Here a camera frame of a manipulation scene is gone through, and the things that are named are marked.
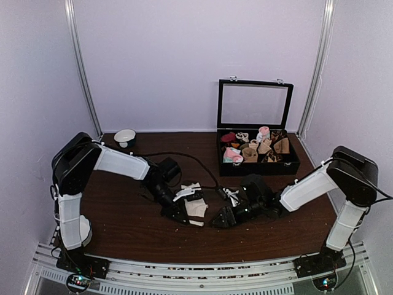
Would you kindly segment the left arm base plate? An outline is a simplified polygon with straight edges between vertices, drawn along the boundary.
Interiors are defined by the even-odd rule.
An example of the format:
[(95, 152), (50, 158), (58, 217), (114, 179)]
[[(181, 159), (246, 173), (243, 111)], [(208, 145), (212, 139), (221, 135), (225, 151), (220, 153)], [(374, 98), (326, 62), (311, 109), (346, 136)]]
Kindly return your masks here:
[(57, 259), (56, 267), (68, 272), (82, 274), (85, 277), (105, 279), (110, 262), (107, 259), (85, 256), (82, 262), (74, 262), (70, 258), (60, 257)]

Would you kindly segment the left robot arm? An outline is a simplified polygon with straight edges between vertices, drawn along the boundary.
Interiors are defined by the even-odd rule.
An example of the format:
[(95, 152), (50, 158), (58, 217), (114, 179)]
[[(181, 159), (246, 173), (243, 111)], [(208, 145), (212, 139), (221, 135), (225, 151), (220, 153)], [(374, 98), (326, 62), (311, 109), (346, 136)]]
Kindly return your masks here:
[(91, 226), (82, 227), (88, 224), (88, 219), (81, 215), (80, 206), (84, 194), (96, 192), (95, 184), (104, 190), (102, 195), (106, 197), (125, 192), (127, 184), (132, 188), (140, 184), (161, 206), (164, 217), (184, 225), (189, 223), (183, 201), (176, 200), (169, 188), (169, 182), (181, 172), (170, 157), (155, 163), (146, 156), (126, 154), (80, 132), (55, 154), (51, 168), (55, 216), (61, 242), (68, 250), (63, 259), (75, 273), (88, 268), (87, 257), (76, 249), (85, 246), (92, 236)]

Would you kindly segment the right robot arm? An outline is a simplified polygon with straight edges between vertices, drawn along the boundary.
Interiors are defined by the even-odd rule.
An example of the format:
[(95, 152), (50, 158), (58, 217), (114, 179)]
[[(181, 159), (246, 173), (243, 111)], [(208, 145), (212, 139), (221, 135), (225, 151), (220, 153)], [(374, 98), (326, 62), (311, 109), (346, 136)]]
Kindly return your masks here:
[(315, 257), (314, 262), (317, 269), (325, 272), (338, 262), (337, 252), (346, 246), (376, 200), (377, 185), (377, 164), (353, 150), (338, 146), (332, 156), (314, 171), (278, 192), (273, 192), (259, 175), (245, 176), (240, 187), (247, 200), (237, 206), (221, 208), (210, 225), (227, 229), (261, 214), (278, 219), (338, 189), (346, 200), (325, 240), (324, 251)]

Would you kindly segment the cream and brown sock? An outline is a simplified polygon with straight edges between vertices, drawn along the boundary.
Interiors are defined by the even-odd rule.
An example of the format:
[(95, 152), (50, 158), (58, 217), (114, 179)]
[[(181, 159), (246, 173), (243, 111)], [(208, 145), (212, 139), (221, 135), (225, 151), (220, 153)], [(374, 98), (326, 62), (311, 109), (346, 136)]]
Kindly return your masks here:
[(187, 195), (184, 197), (184, 204), (187, 215), (190, 218), (200, 218), (205, 217), (206, 211), (208, 209), (208, 204), (204, 201), (203, 191), (199, 183), (192, 183), (188, 186), (185, 184), (181, 185), (182, 190), (194, 189), (192, 195)]

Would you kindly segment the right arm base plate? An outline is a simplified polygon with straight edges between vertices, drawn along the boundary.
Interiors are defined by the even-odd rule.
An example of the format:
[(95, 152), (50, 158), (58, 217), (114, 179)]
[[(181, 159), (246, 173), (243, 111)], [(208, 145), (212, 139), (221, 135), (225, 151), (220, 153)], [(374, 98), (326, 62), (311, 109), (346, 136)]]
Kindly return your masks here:
[(342, 256), (328, 256), (321, 253), (296, 258), (293, 263), (298, 278), (332, 272), (346, 266), (346, 260)]

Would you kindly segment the tan brown ribbed sock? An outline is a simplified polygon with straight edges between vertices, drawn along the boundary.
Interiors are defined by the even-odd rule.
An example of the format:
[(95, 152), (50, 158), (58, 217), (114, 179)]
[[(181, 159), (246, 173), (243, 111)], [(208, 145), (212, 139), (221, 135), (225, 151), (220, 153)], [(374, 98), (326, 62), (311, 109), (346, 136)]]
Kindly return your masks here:
[(290, 154), (290, 144), (288, 138), (277, 140), (273, 147), (275, 152), (278, 154)]

